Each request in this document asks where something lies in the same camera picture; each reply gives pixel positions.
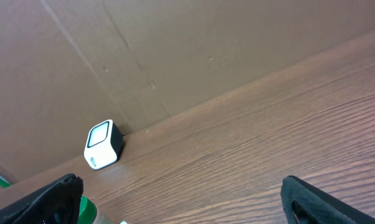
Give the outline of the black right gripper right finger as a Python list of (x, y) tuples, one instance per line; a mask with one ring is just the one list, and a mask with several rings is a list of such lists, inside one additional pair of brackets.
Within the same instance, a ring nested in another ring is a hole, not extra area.
[(288, 224), (375, 224), (375, 218), (289, 175), (280, 192)]

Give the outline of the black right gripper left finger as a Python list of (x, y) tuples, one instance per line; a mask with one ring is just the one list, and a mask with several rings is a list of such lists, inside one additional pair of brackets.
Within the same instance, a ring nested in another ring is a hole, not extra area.
[(83, 180), (66, 174), (0, 209), (0, 224), (76, 224), (82, 194)]

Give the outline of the green lid white jar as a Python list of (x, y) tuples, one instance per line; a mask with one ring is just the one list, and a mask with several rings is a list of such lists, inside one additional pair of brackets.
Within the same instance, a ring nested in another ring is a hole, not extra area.
[(82, 196), (77, 224), (112, 224), (112, 222), (92, 201)]

